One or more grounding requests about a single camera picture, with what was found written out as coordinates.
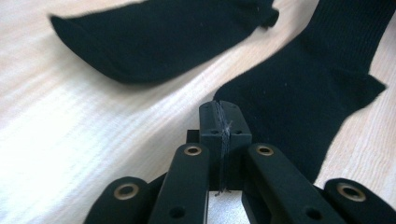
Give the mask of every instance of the ribbed knit fabric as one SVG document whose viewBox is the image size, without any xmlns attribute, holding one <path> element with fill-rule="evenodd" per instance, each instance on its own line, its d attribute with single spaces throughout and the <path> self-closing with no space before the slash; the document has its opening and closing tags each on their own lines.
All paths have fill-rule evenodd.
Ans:
<svg viewBox="0 0 396 224">
<path fill-rule="evenodd" d="M 124 83 L 163 81 L 273 26 L 273 0 L 148 0 L 82 17 L 50 18 L 62 41 Z"/>
<path fill-rule="evenodd" d="M 301 34 L 222 86 L 215 100 L 239 105 L 254 142 L 277 146 L 315 181 L 345 118 L 385 89 L 367 73 L 395 7 L 391 0 L 320 0 Z"/>
</svg>

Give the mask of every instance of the sock cuff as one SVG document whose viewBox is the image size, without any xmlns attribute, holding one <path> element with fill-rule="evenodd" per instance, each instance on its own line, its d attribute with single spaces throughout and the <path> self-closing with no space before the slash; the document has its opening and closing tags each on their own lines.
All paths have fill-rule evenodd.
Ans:
<svg viewBox="0 0 396 224">
<path fill-rule="evenodd" d="M 319 41 L 317 54 L 329 52 L 337 66 L 367 73 L 395 9 L 392 0 L 320 0 L 305 29 L 308 42 Z"/>
</svg>

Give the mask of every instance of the black clamp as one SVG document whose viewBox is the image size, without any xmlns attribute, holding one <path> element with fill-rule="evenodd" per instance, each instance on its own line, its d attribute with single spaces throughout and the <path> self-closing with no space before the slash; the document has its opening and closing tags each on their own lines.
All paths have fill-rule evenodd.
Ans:
<svg viewBox="0 0 396 224">
<path fill-rule="evenodd" d="M 251 144 L 238 106 L 200 106 L 167 174 L 151 183 L 124 177 L 107 186 L 85 223 L 206 223 L 208 192 L 242 190 L 251 223 L 396 223 L 396 212 L 363 185 L 339 178 L 312 185 L 283 153 Z"/>
</svg>

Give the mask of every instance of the black fabric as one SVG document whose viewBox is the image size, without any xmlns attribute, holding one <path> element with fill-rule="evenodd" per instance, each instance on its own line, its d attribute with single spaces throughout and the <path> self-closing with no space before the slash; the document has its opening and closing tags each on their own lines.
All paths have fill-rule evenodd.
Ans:
<svg viewBox="0 0 396 224">
<path fill-rule="evenodd" d="M 161 81 L 273 26 L 272 0 L 148 0 L 77 18 L 51 16 L 62 41 L 104 75 Z"/>
<path fill-rule="evenodd" d="M 253 141 L 277 146 L 315 181 L 345 118 L 385 89 L 368 71 L 395 5 L 320 0 L 301 34 L 222 86 L 215 100 L 239 105 Z"/>
</svg>

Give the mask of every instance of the wooden table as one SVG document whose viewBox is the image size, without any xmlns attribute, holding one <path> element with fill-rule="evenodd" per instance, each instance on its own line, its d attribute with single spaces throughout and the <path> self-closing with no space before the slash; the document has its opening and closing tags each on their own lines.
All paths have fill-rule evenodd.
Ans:
<svg viewBox="0 0 396 224">
<path fill-rule="evenodd" d="M 165 173 L 198 106 L 216 89 L 290 42 L 318 3 L 276 0 L 273 29 L 186 74 L 156 85 L 122 85 L 84 63 L 50 26 L 50 13 L 77 15 L 131 0 L 0 3 L 0 223 L 82 223 L 113 180 Z M 317 185 L 361 182 L 396 207 L 396 15 L 371 74 L 388 85 L 336 136 Z M 234 192 L 210 198 L 209 223 L 248 223 Z"/>
</svg>

